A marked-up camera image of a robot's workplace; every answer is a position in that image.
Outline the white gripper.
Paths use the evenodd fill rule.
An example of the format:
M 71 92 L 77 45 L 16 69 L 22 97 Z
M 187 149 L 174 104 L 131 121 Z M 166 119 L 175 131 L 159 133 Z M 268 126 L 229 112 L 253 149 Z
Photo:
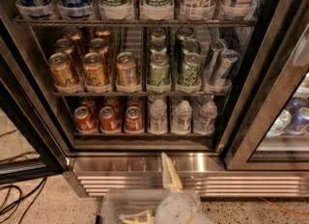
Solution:
M 161 154 L 162 183 L 171 192 L 157 206 L 155 218 L 151 210 L 135 214 L 121 214 L 119 219 L 124 224 L 202 224 L 200 197 L 191 192 L 181 193 L 183 184 L 174 167 L 173 161 L 166 154 Z

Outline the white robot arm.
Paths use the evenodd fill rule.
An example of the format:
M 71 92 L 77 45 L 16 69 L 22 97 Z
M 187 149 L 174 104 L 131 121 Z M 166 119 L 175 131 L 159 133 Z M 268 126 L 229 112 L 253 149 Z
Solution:
M 215 224 L 197 203 L 183 190 L 183 184 L 171 158 L 161 154 L 163 187 L 170 193 L 159 203 L 155 211 L 144 210 L 135 214 L 121 214 L 124 224 Z

